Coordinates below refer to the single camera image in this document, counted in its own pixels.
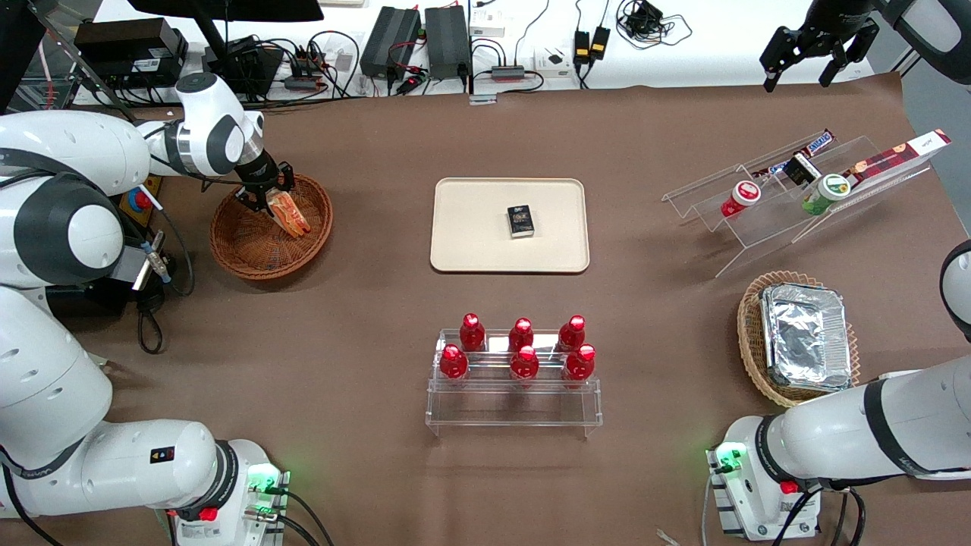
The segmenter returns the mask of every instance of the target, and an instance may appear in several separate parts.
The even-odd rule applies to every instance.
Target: red bottle
[[[526,317],[516,321],[513,329],[509,330],[509,349],[510,353],[515,353],[520,348],[533,345],[533,323]]]
[[[583,381],[593,375],[594,360],[597,352],[592,345],[584,343],[570,356],[563,364],[563,372],[560,375],[566,381]]]
[[[573,353],[584,344],[586,339],[586,319],[574,315],[570,321],[559,329],[559,340],[556,350],[561,353]]]
[[[458,339],[462,342],[463,351],[484,351],[486,349],[486,327],[479,322],[475,313],[469,313],[462,318],[462,327],[458,329]]]
[[[438,361],[438,367],[449,379],[461,379],[469,371],[469,358],[458,347],[450,343],[442,350],[442,358]]]
[[[536,377],[540,371],[540,361],[536,358],[536,350],[526,345],[520,347],[509,361],[509,377],[520,381],[528,381]]]

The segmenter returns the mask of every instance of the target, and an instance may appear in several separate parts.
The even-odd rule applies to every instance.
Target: white lid
[[[731,196],[739,205],[751,207],[762,196],[762,190],[754,182],[743,180],[735,185],[735,188],[731,191]]]
[[[850,194],[850,182],[840,175],[826,175],[820,179],[817,189],[826,199],[839,201]]]

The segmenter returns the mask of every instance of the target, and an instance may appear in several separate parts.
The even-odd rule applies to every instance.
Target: acrylic stand
[[[567,355],[554,350],[557,330],[534,330],[540,371],[528,383],[510,379],[508,336],[508,330],[487,330],[486,350],[466,353],[468,374],[456,381],[438,362],[446,344],[461,346],[458,329],[439,333],[425,410],[425,424],[436,436],[441,427],[582,427],[590,436],[603,425],[600,380],[560,379]]]
[[[770,154],[745,164],[729,167],[714,175],[664,195],[661,199],[671,203],[681,218],[698,216],[709,231],[724,226],[741,247],[715,275],[723,275],[732,267],[750,263],[780,248],[796,243],[825,227],[859,214],[888,195],[887,190],[930,169],[927,160],[933,154],[921,156],[899,167],[894,167],[875,178],[868,179],[854,188],[844,201],[835,203],[820,216],[812,216],[802,209],[803,198],[811,188],[799,188],[784,172],[752,178],[752,173],[776,165],[813,142],[820,134],[807,137],[780,148]],[[823,174],[840,174],[856,163],[877,154],[880,150],[867,137],[859,137],[846,144],[834,141],[825,152],[812,158]],[[721,203],[730,195],[732,188],[742,180],[754,180],[762,188],[762,196],[752,207],[731,217],[721,214]]]

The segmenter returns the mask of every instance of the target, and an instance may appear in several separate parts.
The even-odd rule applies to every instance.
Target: brown basket
[[[794,387],[780,387],[769,379],[765,365],[765,335],[762,328],[762,308],[758,295],[762,289],[782,283],[795,283],[811,287],[825,288],[816,279],[793,271],[773,271],[755,279],[745,290],[742,302],[738,305],[738,346],[742,351],[742,362],[755,386],[773,402],[790,408],[800,402],[818,398],[826,394]],[[847,344],[850,346],[850,364],[854,387],[859,384],[859,352],[856,350],[856,335],[847,323]]]
[[[209,248],[223,269],[251,281],[277,279],[300,269],[320,252],[334,222],[330,198],[314,179],[293,178],[290,195],[311,232],[291,237],[266,212],[255,213],[237,201],[234,189],[219,203],[209,226]]]

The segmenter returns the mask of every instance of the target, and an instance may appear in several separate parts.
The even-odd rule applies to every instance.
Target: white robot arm
[[[971,241],[941,270],[945,307],[971,333]],[[895,476],[971,478],[971,356],[895,372],[803,402],[785,413],[744,417],[709,452],[743,534],[775,538],[801,495]],[[793,518],[786,538],[815,533],[818,502]]]
[[[262,115],[245,113],[209,74],[183,78],[177,91],[183,121],[0,117],[0,518],[145,505],[176,515],[183,546],[258,545],[266,531],[252,509],[274,499],[253,486],[278,486],[281,473],[263,450],[216,441],[199,423],[103,421],[111,383],[32,291],[112,270],[122,218],[108,197],[149,173],[235,169],[257,195],[277,184]]]

